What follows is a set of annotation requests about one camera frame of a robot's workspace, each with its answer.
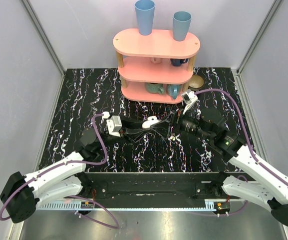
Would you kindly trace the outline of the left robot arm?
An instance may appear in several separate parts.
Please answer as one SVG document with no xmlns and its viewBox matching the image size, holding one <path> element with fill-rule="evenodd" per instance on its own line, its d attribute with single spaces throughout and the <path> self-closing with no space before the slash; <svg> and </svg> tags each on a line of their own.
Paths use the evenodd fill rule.
<svg viewBox="0 0 288 240">
<path fill-rule="evenodd" d="M 106 164 L 108 144 L 121 139 L 133 143 L 159 122 L 155 116 L 133 120 L 107 112 L 94 115 L 92 127 L 82 132 L 77 150 L 43 169 L 24 175 L 15 172 L 8 178 L 0 194 L 0 221 L 20 223 L 38 208 L 63 198 L 81 199 L 83 212 L 95 207 L 101 186 L 87 177 L 87 166 Z"/>
</svg>

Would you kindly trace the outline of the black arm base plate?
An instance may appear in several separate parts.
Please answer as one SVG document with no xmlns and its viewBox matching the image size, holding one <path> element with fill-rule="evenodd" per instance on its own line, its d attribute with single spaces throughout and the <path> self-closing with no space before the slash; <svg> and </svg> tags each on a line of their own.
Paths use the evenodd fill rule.
<svg viewBox="0 0 288 240">
<path fill-rule="evenodd" d="M 77 196 L 95 197 L 183 197 L 188 199 L 227 199 L 221 184 L 228 172 L 90 172 L 75 175 L 82 190 Z"/>
</svg>

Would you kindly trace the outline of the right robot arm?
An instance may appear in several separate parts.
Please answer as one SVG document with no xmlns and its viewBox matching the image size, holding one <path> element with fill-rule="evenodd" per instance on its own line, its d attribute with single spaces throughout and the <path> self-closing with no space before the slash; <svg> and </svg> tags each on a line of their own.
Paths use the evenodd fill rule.
<svg viewBox="0 0 288 240">
<path fill-rule="evenodd" d="M 216 198 L 230 195 L 255 203 L 288 227 L 288 177 L 254 153 L 243 138 L 230 134 L 224 117 L 215 108 L 202 109 L 200 117 L 183 109 L 172 111 L 164 119 L 151 116 L 142 126 L 165 138 L 170 137 L 171 131 L 178 130 L 206 140 L 224 161 L 259 183 L 254 185 L 221 172 L 207 184 L 206 191 Z"/>
</svg>

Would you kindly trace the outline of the white oval pebble case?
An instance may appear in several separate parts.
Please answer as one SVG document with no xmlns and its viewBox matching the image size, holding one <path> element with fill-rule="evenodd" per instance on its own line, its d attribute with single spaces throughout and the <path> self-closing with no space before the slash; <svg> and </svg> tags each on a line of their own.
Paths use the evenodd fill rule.
<svg viewBox="0 0 288 240">
<path fill-rule="evenodd" d="M 160 121 L 161 120 L 158 119 L 156 116 L 150 116 L 142 123 L 142 128 L 149 129 L 152 125 L 157 124 Z"/>
</svg>

